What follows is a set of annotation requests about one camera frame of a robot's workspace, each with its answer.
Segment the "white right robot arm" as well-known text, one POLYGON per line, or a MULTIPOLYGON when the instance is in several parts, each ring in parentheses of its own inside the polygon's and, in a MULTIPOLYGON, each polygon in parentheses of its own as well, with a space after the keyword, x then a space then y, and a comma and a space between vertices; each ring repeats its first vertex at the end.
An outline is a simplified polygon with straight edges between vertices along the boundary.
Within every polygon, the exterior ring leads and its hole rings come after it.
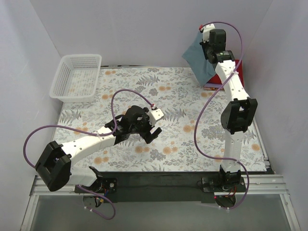
POLYGON ((241 180, 241 156, 244 133, 252 124, 257 100, 246 93, 232 51, 226 50, 226 32, 216 29, 213 24, 202 26, 201 46, 206 60, 214 67, 228 99, 228 104, 220 120, 225 130, 224 156, 219 167, 216 185, 223 191, 229 191, 241 180))

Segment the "blue-grey t shirt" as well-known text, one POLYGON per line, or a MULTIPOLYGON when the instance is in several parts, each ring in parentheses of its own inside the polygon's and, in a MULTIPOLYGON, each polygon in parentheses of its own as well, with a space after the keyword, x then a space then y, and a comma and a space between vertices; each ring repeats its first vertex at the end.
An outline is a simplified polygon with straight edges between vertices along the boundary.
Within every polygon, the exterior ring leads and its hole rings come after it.
POLYGON ((188 63, 192 69, 198 83, 204 86, 215 74, 212 64, 205 59, 202 46, 202 34, 197 33, 194 41, 183 53, 182 58, 188 63))

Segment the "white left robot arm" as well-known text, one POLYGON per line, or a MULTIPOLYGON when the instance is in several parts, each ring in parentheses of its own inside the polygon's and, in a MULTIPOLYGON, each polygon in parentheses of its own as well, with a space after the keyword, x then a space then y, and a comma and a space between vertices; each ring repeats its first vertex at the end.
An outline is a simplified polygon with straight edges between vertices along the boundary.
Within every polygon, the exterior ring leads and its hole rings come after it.
POLYGON ((161 109, 132 106, 124 115, 101 127, 94 136, 84 136, 74 141, 58 144, 52 141, 45 147, 35 165, 35 170, 49 191, 55 192, 65 185, 80 185, 95 193, 103 186, 103 176, 94 167, 77 167, 77 162, 105 148, 115 146, 130 135, 138 134, 147 144, 161 133, 152 131, 164 116, 161 109))

